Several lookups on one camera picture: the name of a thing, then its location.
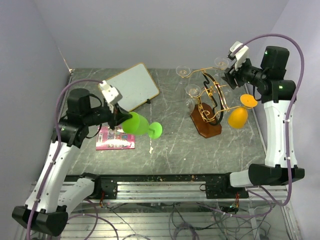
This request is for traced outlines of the clear front wine glass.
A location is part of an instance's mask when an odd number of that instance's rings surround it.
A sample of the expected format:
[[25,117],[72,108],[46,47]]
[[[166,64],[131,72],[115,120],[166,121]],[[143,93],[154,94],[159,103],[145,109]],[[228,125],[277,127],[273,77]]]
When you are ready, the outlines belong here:
[[186,86],[185,91],[189,98],[185,101],[185,114],[190,116],[195,109],[198,102],[197,98],[201,95],[201,88],[196,84],[189,84]]

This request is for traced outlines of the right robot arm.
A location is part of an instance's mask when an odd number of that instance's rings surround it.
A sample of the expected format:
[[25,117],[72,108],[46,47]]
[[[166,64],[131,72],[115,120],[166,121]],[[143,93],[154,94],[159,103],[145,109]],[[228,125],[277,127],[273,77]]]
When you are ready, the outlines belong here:
[[252,65],[249,48],[240,42],[230,48],[228,58],[234,64],[224,71],[223,79],[232,89],[250,84],[261,95],[267,122],[267,150],[263,164],[252,163],[247,170],[232,172],[220,186],[221,194],[233,197],[238,188],[284,186],[305,177],[298,167],[293,143],[293,110],[296,83],[286,80],[290,52],[279,46],[267,46],[260,67]]

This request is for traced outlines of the green plastic goblet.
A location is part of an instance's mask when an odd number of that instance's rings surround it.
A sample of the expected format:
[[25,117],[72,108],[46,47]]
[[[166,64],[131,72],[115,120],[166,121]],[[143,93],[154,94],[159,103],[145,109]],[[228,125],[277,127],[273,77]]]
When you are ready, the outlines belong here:
[[121,124],[126,134],[135,136],[147,134],[151,139],[158,139],[162,135],[163,127],[159,122],[149,123],[144,116],[136,112],[130,112],[129,114],[131,118]]

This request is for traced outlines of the clear small wine glass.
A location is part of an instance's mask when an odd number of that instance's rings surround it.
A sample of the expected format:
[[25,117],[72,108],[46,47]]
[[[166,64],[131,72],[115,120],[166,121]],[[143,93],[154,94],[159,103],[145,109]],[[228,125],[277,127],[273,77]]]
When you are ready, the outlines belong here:
[[216,66],[215,74],[220,78],[223,76],[224,70],[229,66],[229,61],[222,57],[217,57],[214,60]]

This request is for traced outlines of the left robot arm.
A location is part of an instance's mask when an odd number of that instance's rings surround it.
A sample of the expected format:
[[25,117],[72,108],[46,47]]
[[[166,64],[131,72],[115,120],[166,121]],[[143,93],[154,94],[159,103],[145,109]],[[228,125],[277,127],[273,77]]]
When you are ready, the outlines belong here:
[[32,231],[59,236],[80,202],[102,194],[101,177],[93,173],[83,173],[71,189],[60,193],[75,153],[88,138],[89,128],[107,123],[114,129],[131,117],[118,104],[122,95],[117,88],[111,86],[101,92],[103,100],[98,107],[91,107],[93,94],[85,88],[71,90],[66,98],[66,114],[53,131],[36,186],[25,204],[12,211],[12,218],[27,230],[28,239]]

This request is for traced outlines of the orange plastic goblet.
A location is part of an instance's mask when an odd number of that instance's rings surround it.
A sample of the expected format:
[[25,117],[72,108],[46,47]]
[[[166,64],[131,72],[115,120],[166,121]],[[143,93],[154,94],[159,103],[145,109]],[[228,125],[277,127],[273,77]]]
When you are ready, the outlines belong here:
[[237,106],[228,117],[228,124],[235,129],[241,129],[248,120],[248,110],[256,107],[258,101],[251,94],[243,94],[240,97],[241,106]]

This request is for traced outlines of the clear tall wine glass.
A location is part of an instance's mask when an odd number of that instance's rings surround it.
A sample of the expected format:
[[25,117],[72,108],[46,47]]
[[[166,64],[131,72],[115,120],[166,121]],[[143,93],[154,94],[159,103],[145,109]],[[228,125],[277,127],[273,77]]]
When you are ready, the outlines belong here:
[[184,65],[177,66],[175,71],[176,74],[180,77],[179,84],[183,84],[184,80],[186,80],[191,74],[191,69]]

